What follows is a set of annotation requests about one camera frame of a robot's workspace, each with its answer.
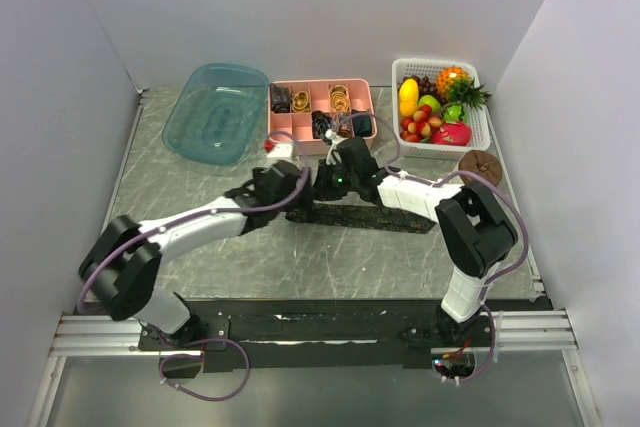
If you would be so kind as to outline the dark patterned necktie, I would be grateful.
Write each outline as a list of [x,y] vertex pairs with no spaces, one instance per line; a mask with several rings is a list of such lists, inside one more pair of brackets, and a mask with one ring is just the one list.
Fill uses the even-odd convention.
[[427,234],[437,226],[428,218],[399,209],[324,203],[296,208],[285,218],[296,223],[412,234]]

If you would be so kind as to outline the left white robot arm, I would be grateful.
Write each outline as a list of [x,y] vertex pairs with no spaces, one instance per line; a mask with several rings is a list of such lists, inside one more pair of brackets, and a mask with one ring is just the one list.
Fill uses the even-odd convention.
[[310,199],[308,167],[279,160],[257,167],[250,180],[196,209],[164,219],[108,224],[79,268],[77,304],[88,311],[93,294],[114,321],[136,319],[155,328],[177,349],[203,335],[200,318],[177,293],[157,288],[160,268],[209,243],[267,226],[281,212]]

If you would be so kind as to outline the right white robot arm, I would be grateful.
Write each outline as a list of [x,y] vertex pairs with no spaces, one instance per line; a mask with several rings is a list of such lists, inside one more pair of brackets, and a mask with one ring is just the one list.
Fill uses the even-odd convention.
[[519,235],[499,204],[499,190],[476,176],[468,184],[429,181],[403,170],[381,167],[359,137],[325,135],[326,158],[314,185],[319,200],[354,192],[368,203],[415,214],[438,224],[454,270],[441,301],[437,333],[446,344],[461,344],[486,299],[490,278],[517,244]]

